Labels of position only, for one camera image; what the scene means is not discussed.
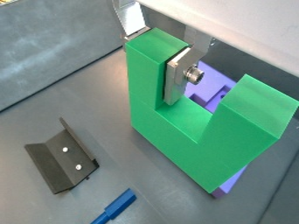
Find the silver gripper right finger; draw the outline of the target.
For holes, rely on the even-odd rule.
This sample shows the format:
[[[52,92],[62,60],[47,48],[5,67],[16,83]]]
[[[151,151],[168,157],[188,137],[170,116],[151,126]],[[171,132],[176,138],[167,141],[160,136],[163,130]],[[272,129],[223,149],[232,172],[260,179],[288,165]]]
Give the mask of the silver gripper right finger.
[[[198,63],[210,50],[212,36],[187,26],[183,40],[188,45],[171,57],[166,67],[163,100],[168,105],[182,98],[188,83],[198,85],[202,81],[204,72]]]

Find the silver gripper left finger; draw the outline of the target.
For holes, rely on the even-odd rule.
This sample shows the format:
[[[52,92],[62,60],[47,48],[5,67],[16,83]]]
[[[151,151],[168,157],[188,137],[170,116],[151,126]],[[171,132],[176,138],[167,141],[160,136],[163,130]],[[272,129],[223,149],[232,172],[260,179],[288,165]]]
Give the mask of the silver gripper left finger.
[[[146,25],[146,18],[140,3],[136,0],[111,0],[120,24],[122,39],[127,42],[151,30]]]

